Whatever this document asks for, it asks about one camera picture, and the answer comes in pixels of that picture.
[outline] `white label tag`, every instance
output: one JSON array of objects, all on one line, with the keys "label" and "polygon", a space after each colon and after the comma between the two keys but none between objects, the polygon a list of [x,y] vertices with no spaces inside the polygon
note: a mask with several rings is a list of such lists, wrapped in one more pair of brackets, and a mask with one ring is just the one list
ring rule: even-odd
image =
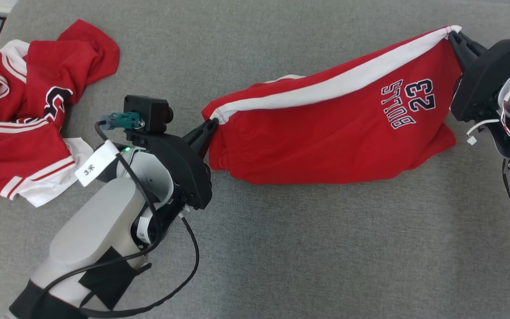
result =
[{"label": "white label tag", "polygon": [[119,154],[119,151],[115,145],[110,140],[105,141],[104,145],[93,152],[84,165],[76,171],[75,175],[78,177],[80,184],[84,187],[90,184],[115,160],[117,154]]}]

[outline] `red garment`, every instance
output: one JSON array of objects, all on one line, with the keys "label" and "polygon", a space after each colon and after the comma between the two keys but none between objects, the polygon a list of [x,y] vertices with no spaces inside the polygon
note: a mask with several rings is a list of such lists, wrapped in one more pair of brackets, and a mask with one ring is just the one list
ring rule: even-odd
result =
[{"label": "red garment", "polygon": [[444,124],[461,75],[451,26],[309,77],[220,97],[210,166],[253,184],[393,178],[455,145]]},{"label": "red garment", "polygon": [[73,174],[75,161],[60,135],[65,104],[116,72],[119,48],[82,20],[56,41],[12,40],[0,50],[0,195]]}]

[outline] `jersey number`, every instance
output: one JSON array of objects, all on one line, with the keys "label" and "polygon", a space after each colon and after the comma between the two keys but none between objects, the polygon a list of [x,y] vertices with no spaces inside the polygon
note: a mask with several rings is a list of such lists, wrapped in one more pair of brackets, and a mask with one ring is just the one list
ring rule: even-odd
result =
[{"label": "jersey number", "polygon": [[49,119],[50,117],[52,121],[55,121],[58,111],[62,111],[62,113],[64,113],[64,101],[68,101],[71,96],[72,91],[70,89],[64,89],[63,87],[58,86],[51,87],[46,94],[44,118]]},{"label": "jersey number", "polygon": [[[405,87],[405,93],[407,97],[410,97],[409,109],[413,112],[418,112],[419,108],[423,109],[435,109],[436,99],[433,91],[433,83],[431,79],[423,79],[416,83],[411,83]],[[423,92],[425,97],[419,97],[419,93]]]}]

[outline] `gray fabric surface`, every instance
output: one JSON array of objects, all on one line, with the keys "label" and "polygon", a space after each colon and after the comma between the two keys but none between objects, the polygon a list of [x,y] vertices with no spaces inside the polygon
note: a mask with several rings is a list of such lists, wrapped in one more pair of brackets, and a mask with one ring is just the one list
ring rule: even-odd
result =
[{"label": "gray fabric surface", "polygon": [[[487,46],[510,38],[510,0],[21,0],[0,47],[55,39],[78,18],[121,49],[117,74],[68,110],[64,135],[92,146],[94,121],[119,111],[129,93],[167,99],[175,111],[169,131],[183,135],[216,97],[448,24]],[[215,172],[209,207],[188,216],[200,244],[198,274],[139,318],[510,318],[501,158],[490,139],[465,143],[470,125],[452,117],[448,124],[457,147],[393,180],[253,186]],[[55,233],[100,186],[76,184],[38,209],[0,198],[0,316]],[[194,252],[182,223],[150,260],[153,269],[119,308],[157,300],[188,275]]]}]

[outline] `black cable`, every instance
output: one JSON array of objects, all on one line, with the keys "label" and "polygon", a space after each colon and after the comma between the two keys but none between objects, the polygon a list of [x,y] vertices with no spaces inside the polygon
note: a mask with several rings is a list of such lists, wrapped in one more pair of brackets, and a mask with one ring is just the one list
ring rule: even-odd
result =
[{"label": "black cable", "polygon": [[[94,128],[96,129],[96,132],[97,134],[105,141],[108,140],[108,137],[107,135],[105,135],[103,133],[103,131],[101,130],[100,126],[101,125],[104,125],[106,122],[105,121],[99,121],[97,123],[95,123],[94,125]],[[136,187],[140,190],[140,192],[143,194],[144,198],[145,198],[145,202],[147,203],[147,205],[151,208],[152,211],[155,211],[155,207],[154,207],[154,201],[151,200],[150,196],[148,196],[147,192],[144,190],[143,188],[143,185],[141,184],[139,178],[135,175],[135,172],[131,169],[130,165],[127,163],[127,161],[125,161],[125,158],[121,155],[121,154],[116,154],[116,157],[119,159],[119,162],[121,163],[121,165],[123,165],[123,167],[127,170],[127,172],[129,173],[129,175],[131,176],[131,179],[135,182],[135,185]],[[154,226],[155,226],[155,231],[157,234],[160,234],[161,233],[161,228],[160,228],[160,219],[159,218],[154,218],[154,220],[156,220],[156,222],[154,223]],[[184,216],[182,217],[182,221],[184,222],[184,224],[186,225],[186,229],[188,230],[188,232],[190,233],[190,237],[192,238],[192,241],[194,242],[194,248],[196,249],[196,265],[194,266],[194,270],[192,271],[192,274],[186,279],[186,281],[184,281],[184,283],[182,283],[176,290],[174,290],[170,295],[168,295],[167,297],[164,297],[163,299],[161,299],[161,303],[159,303],[158,305],[164,303],[164,301],[170,299],[172,296],[174,296],[174,294],[176,294],[178,291],[180,291],[180,289],[182,289],[182,287],[184,287],[184,285],[188,284],[188,281],[190,281],[190,279],[192,279],[192,277],[194,276],[194,274],[196,274],[196,270],[198,269],[198,263],[199,263],[199,260],[200,260],[200,251],[198,250],[198,243],[196,242],[196,238],[194,237],[194,233],[192,232],[192,229],[190,228],[190,225],[188,224],[188,222],[186,222],[186,220],[184,219]],[[129,256],[124,256],[124,257],[119,257],[119,258],[114,258],[114,259],[111,259],[111,260],[108,260],[106,262],[101,262],[101,263],[97,263],[97,264],[93,264],[93,265],[89,265],[89,266],[86,266],[86,267],[82,267],[80,269],[77,269],[77,270],[73,270],[57,279],[55,279],[54,281],[52,281],[50,284],[48,284],[43,290],[42,292],[40,293],[40,295],[37,297],[37,299],[35,299],[35,302],[34,302],[34,305],[33,305],[33,310],[31,311],[31,315],[30,315],[30,318],[31,319],[36,319],[37,316],[37,305],[40,303],[40,301],[43,299],[43,297],[57,284],[59,284],[61,281],[69,278],[69,277],[72,277],[74,275],[77,275],[77,274],[81,274],[85,271],[89,271],[89,270],[92,270],[92,269],[96,269],[96,268],[100,268],[100,267],[105,267],[105,266],[109,266],[109,265],[112,265],[114,263],[118,263],[118,262],[124,262],[124,261],[127,261],[127,260],[130,260],[130,259],[134,259],[134,258],[138,258],[138,257],[141,257],[141,256],[144,256],[150,252],[152,252],[152,250],[154,250],[155,248],[158,247],[158,245],[160,244],[161,242],[161,236],[157,236],[154,240],[154,242],[148,246],[147,248],[141,250],[140,252],[138,253],[135,253],[135,254],[131,254]],[[150,305],[148,307],[151,307],[150,309],[156,307],[155,303],[153,305]],[[125,311],[92,311],[90,309],[80,309],[81,313],[84,313],[84,311],[89,311],[89,312],[93,312],[94,314],[93,315],[89,315],[91,317],[99,317],[99,318],[121,318],[121,317],[129,317],[131,315],[137,315],[139,313],[143,313],[143,312],[146,312],[146,311],[149,311],[150,309],[148,310],[144,310],[142,311],[142,309],[146,309],[148,307],[142,307],[142,308],[137,308],[137,309],[129,309],[129,310],[125,310]],[[115,315],[115,313],[119,313],[119,312],[125,312],[125,313],[129,313],[130,311],[134,311],[131,312],[130,315]]]}]

